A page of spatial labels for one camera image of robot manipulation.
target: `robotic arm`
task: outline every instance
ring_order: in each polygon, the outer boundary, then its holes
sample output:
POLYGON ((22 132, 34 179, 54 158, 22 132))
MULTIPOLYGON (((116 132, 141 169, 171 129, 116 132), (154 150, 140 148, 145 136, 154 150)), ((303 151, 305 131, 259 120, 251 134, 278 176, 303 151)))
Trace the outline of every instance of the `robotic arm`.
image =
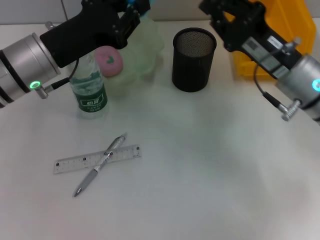
MULTIPOLYGON (((149 0, 82 0, 79 15, 40 38, 33 33, 0 50, 0 108, 60 74, 59 68, 101 46, 122 49, 150 9, 149 0), (125 12, 119 18, 118 12, 125 12)), ((273 78, 292 101, 285 107, 255 80, 262 95, 283 113, 286 121, 301 108, 320 123, 320 64, 302 56, 265 21, 266 8, 248 0, 203 0, 200 9, 229 51, 248 55, 273 78), (228 20, 225 13, 234 16, 228 20)))

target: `yellow bin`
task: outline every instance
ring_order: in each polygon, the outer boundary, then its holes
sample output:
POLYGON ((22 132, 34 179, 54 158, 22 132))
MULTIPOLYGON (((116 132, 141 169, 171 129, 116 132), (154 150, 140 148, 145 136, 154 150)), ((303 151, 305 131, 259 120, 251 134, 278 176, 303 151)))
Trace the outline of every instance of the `yellow bin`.
MULTIPOLYGON (((260 2, 266 7, 266 23, 287 42, 300 37, 302 43, 297 50, 303 55, 311 54, 316 38, 316 25, 304 0, 260 0, 260 2)), ((252 79, 256 63, 240 51, 232 54, 237 74, 252 79)), ((258 69, 257 75, 269 76, 262 68, 258 69)))

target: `water bottle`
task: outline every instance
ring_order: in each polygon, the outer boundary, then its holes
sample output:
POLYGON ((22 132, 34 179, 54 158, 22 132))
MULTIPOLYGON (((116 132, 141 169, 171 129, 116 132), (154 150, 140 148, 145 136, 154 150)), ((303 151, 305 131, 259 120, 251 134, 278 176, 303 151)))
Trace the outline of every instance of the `water bottle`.
MULTIPOLYGON (((70 72, 76 62, 68 66, 70 72)), ((70 86, 79 106, 80 117, 95 119, 107 111, 107 94, 100 69, 93 53, 79 59, 78 67, 70 79, 70 86)))

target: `white table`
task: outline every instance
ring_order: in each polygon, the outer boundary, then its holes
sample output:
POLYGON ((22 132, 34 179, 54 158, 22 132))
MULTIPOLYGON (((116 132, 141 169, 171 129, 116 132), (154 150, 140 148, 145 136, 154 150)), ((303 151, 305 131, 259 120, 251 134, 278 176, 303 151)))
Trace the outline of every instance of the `white table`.
MULTIPOLYGON (((175 34, 214 31, 207 21, 158 26, 165 49, 154 78, 109 87, 106 118, 77 119, 68 85, 0 111, 1 239, 318 240, 320 127, 302 111, 282 121, 252 82, 234 80, 218 37, 208 86, 179 91, 175 34), (53 175, 55 160, 103 150, 125 131, 143 157, 110 164, 73 198, 88 170, 53 175)), ((45 30, 0 26, 0 49, 45 30)))

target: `transparent ruler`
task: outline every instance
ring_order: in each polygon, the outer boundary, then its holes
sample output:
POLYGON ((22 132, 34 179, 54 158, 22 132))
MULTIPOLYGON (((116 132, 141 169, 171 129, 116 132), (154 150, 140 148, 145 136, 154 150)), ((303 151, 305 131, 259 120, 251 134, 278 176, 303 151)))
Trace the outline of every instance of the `transparent ruler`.
MULTIPOLYGON (((85 168, 93 168, 97 165, 97 162, 101 159, 105 152, 106 151, 104 150, 81 156, 60 159, 54 163, 53 173, 61 174, 85 168)), ((141 156, 142 154, 140 145, 137 144, 124 146, 112 151, 112 158, 108 160, 107 164, 121 160, 140 158, 141 156)))

